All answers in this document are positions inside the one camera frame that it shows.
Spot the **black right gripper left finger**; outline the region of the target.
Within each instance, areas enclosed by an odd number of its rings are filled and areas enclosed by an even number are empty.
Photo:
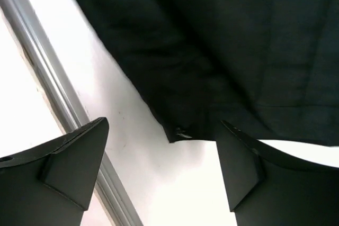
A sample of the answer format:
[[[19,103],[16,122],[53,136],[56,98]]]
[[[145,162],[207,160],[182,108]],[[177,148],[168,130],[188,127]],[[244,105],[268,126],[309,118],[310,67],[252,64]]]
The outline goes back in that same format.
[[[1,225],[80,225],[109,132],[100,117],[31,149],[1,158]]]

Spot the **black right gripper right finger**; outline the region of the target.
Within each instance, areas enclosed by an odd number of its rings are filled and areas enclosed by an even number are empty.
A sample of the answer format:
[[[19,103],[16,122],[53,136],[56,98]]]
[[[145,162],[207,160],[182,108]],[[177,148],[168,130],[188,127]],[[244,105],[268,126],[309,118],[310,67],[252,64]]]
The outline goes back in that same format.
[[[238,225],[338,225],[338,169],[289,155],[225,121],[216,144]]]

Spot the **black pleated skirt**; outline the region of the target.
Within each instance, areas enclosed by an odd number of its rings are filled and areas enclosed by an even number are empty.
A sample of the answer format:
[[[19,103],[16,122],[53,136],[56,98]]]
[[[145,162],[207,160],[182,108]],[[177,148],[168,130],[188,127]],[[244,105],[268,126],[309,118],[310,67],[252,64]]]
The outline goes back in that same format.
[[[76,0],[170,142],[338,145],[338,0]]]

